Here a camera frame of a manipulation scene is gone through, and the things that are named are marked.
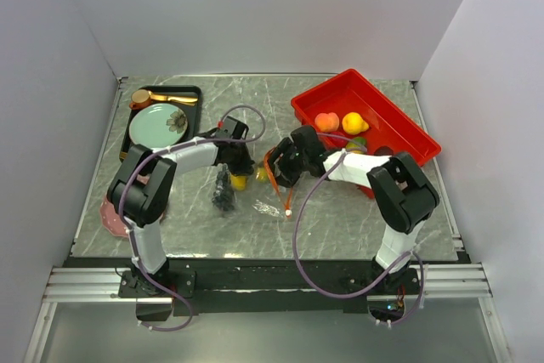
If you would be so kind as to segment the yellow fake banana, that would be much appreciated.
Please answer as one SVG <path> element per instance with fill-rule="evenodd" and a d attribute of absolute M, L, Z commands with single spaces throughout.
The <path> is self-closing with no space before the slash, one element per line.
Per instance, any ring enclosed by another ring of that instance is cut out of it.
<path fill-rule="evenodd" d="M 247 179 L 246 175 L 230 175 L 230 183 L 234 190 L 243 191 L 247 188 Z"/>

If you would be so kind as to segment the red fake strawberry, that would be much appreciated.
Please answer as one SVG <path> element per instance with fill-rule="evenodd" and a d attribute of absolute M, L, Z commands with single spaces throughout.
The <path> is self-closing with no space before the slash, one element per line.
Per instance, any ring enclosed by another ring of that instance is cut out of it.
<path fill-rule="evenodd" d="M 343 135 L 337 133 L 329 133 L 326 138 L 328 139 L 330 146 L 335 146 L 337 148 L 343 148 L 348 143 Z"/>

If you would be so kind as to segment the fake peach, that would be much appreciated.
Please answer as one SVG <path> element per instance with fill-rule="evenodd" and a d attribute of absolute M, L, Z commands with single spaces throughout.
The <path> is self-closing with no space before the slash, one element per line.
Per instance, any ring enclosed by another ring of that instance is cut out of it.
<path fill-rule="evenodd" d="M 334 112 L 322 112 L 315 117 L 314 124 L 320 132 L 331 133 L 339 129 L 340 120 Z"/>

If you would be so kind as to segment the dark fake grapes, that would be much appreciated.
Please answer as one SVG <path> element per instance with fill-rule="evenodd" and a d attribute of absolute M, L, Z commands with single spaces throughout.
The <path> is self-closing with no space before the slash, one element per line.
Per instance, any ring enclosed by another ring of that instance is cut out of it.
<path fill-rule="evenodd" d="M 212 193 L 212 204 L 216 209 L 224 213 L 235 209 L 235 192 L 230 182 L 230 172 L 227 167 L 221 167 L 218 170 Z"/>

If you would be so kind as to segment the clear zip top bag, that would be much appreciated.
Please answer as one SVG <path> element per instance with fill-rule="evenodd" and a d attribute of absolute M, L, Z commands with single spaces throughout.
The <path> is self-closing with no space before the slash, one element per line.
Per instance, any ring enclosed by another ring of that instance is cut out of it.
<path fill-rule="evenodd" d="M 218 165 L 218 170 L 226 165 Z M 266 216 L 271 218 L 290 219 L 293 216 L 292 210 L 292 188 L 284 188 L 276 182 L 260 183 L 256 180 L 256 170 L 264 167 L 268 175 L 272 175 L 269 165 L 263 161 L 254 164 L 253 174 L 247 176 L 247 186 L 243 191 L 235 192 L 235 209 L 231 212 L 220 212 L 223 217 L 241 217 L 242 214 L 252 216 Z"/>

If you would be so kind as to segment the fake orange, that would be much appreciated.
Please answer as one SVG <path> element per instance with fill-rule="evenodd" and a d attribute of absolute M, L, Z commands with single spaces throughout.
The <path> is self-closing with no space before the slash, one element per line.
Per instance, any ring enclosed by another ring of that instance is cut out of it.
<path fill-rule="evenodd" d="M 370 128 L 368 122 L 358 112 L 349 112 L 346 114 L 341 124 L 343 131 L 349 135 L 364 133 Z"/>

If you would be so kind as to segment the dark red fake apple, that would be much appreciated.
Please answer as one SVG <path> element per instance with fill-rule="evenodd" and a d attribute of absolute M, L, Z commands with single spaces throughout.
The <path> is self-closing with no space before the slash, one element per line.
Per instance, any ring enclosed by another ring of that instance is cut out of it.
<path fill-rule="evenodd" d="M 375 156 L 391 156 L 394 151 L 388 146 L 381 146 L 377 148 L 374 152 Z"/>

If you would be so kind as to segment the yellow green fake mango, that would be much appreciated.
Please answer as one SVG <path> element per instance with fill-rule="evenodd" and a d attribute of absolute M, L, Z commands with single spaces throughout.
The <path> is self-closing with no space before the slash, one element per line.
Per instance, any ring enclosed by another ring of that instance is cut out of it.
<path fill-rule="evenodd" d="M 256 180 L 260 183 L 268 183 L 269 175 L 264 167 L 258 167 L 256 170 Z"/>

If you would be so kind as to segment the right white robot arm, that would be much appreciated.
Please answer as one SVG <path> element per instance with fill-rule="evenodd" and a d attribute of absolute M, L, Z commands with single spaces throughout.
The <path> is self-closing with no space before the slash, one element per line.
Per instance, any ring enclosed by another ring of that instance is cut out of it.
<path fill-rule="evenodd" d="M 317 137 L 297 142 L 291 136 L 266 154 L 264 166 L 272 181 L 287 188 L 307 172 L 322 181 L 371 190 L 386 224 L 374 257 L 379 268 L 372 272 L 371 281 L 381 293 L 391 293 L 401 284 L 408 252 L 439 205 L 438 191 L 409 153 L 372 156 L 355 148 L 328 150 Z"/>

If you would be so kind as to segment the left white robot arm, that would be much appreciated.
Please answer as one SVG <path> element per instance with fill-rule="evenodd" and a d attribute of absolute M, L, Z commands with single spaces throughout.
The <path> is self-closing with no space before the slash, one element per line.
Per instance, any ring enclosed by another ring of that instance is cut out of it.
<path fill-rule="evenodd" d="M 107 190 L 107 199 L 125 225 L 132 261 L 141 270 L 139 287 L 156 297 L 169 284 L 160 218 L 167 209 L 174 179 L 200 167 L 225 165 L 236 176 L 249 176 L 254 161 L 247 149 L 249 127 L 232 116 L 217 128 L 181 144 L 152 150 L 133 145 Z"/>

